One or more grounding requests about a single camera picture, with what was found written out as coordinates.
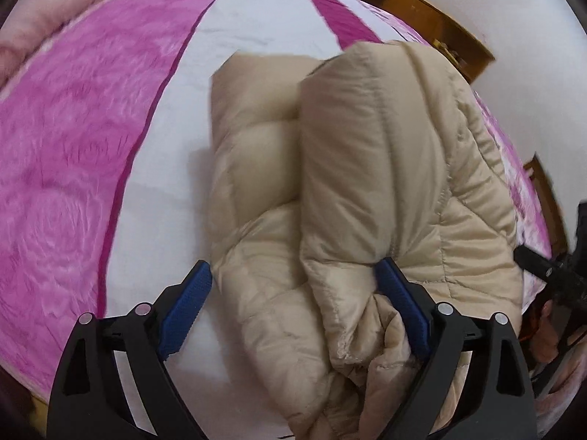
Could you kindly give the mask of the person right hand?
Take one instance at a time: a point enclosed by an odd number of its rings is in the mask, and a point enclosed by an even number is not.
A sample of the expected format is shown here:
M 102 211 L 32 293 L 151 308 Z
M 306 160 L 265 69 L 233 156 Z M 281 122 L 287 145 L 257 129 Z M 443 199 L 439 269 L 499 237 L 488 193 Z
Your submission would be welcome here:
M 558 355 L 559 336 L 550 320 L 552 308 L 551 300 L 543 305 L 538 329 L 530 340 L 530 353 L 537 363 L 551 363 Z

